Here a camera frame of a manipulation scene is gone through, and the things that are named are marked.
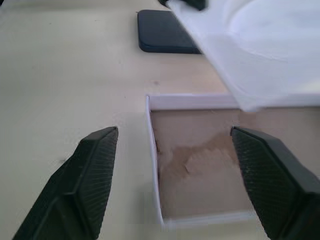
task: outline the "white table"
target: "white table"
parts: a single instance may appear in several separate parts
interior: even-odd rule
[[[201,55],[138,47],[137,11],[156,0],[5,0],[0,8],[0,238],[13,237],[78,141],[116,125],[101,240],[267,239],[258,222],[161,230],[145,94],[226,91]]]

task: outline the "textured grip surface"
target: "textured grip surface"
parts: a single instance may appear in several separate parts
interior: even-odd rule
[[[268,237],[309,240],[317,235],[317,176],[273,136],[239,127],[231,135],[244,185]]]
[[[299,191],[277,164],[263,142],[232,131],[245,188],[271,239],[276,239],[293,209]]]
[[[117,137],[118,133],[114,131],[99,142],[79,189],[80,201],[95,239],[100,233],[111,190]]]
[[[51,176],[14,240],[95,240],[109,198],[118,129],[82,139]]]

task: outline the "white box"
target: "white box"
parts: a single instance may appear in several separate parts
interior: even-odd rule
[[[280,107],[311,107],[320,106],[319,96],[297,94],[281,103],[270,105],[273,108]],[[214,110],[214,109],[239,109],[239,104],[230,94],[160,94],[148,95],[146,97],[146,116],[147,127],[150,139],[150,150],[152,157],[153,188],[155,206],[157,209],[158,222],[162,227],[192,227],[199,225],[225,224],[243,222],[256,219],[254,211],[226,212],[218,215],[206,215],[200,217],[182,218],[177,220],[165,220],[162,215],[159,183],[158,183],[158,164],[157,146],[153,131],[151,112],[165,110]]]

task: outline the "smartphone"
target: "smartphone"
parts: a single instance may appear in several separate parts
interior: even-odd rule
[[[137,22],[141,50],[148,53],[201,54],[171,11],[141,10]]]

